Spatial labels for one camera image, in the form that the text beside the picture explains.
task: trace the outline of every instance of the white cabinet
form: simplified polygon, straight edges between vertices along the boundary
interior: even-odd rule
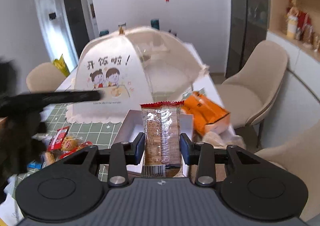
[[[305,86],[286,71],[283,86],[265,119],[261,145],[276,147],[312,127],[320,119],[320,104]]]
[[[289,69],[291,71],[295,71],[300,48],[295,46],[294,44],[290,43],[287,40],[284,40],[283,38],[277,36],[276,34],[268,31],[267,33],[267,39],[268,41],[273,41],[279,45],[281,45],[288,53],[289,56]]]
[[[294,73],[320,99],[319,62],[301,50]]]
[[[320,119],[320,64],[303,50],[271,32],[267,40],[278,43],[289,55],[279,95],[265,119],[263,148],[284,144]]]

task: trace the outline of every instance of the dining table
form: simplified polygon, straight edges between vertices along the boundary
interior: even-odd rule
[[[199,64],[203,65],[203,62],[197,53],[196,49],[191,43],[184,43],[184,46],[192,53],[196,61]],[[77,68],[75,68],[70,75],[64,80],[64,82],[58,87],[56,90],[57,92],[64,92],[64,91],[73,91],[75,79],[76,79]],[[210,77],[209,72],[205,74],[203,77],[197,79],[193,83],[192,89],[194,91],[202,91],[205,93],[206,97],[216,104],[223,107],[223,102],[218,94],[218,91]],[[82,139],[82,141],[91,141],[93,144],[96,144],[99,149],[110,148],[117,132],[119,131],[121,124],[113,124],[113,123],[90,123],[90,124],[78,124],[73,123],[70,124],[67,122],[65,113],[67,111],[67,104],[57,104],[57,105],[49,105],[44,108],[43,112],[41,113],[42,121],[46,122],[47,125],[47,133],[38,134],[39,137],[44,136],[52,136],[54,137],[57,133],[57,129],[69,126],[69,133],[73,134],[76,137]],[[235,131],[232,125],[229,128],[220,134],[222,139],[228,139],[235,135]],[[12,182],[12,189],[10,190],[10,195],[14,198],[15,196],[15,189],[17,185],[26,177],[30,176],[33,173],[36,173],[38,169],[36,168],[28,168],[27,173],[19,174],[15,177],[15,181]],[[98,178],[101,181],[107,181],[108,172],[104,165],[100,166]]]

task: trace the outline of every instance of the orange box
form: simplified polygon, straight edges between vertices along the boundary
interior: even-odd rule
[[[201,136],[209,131],[221,134],[229,127],[230,112],[199,92],[193,92],[184,101],[182,109],[194,116],[194,128]]]

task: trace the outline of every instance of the white box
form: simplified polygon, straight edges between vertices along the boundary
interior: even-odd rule
[[[143,119],[142,119],[142,113],[139,110],[129,110],[127,113],[127,116],[125,117],[119,132],[113,142],[119,143],[122,141],[128,141],[133,142],[136,138],[136,136],[140,133],[144,132],[143,127]],[[193,136],[193,116],[192,115],[180,115],[180,133],[186,133],[187,136],[192,141]],[[182,172],[184,176],[188,176],[189,172],[189,166],[184,163],[184,160],[182,159]],[[143,163],[143,157],[141,159],[141,162],[139,165],[127,165],[127,171],[128,173],[132,175],[141,175],[142,170],[142,163]]]

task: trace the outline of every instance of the beige chair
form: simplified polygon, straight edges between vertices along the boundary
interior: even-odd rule
[[[28,74],[26,82],[30,92],[54,92],[65,79],[52,63],[43,63]]]
[[[287,53],[281,46],[262,41],[239,73],[217,85],[234,128],[260,123],[257,147],[263,120],[276,100],[287,63]]]
[[[309,198],[300,218],[310,220],[320,213],[320,121],[282,146],[260,150],[257,156],[281,165],[304,181]]]

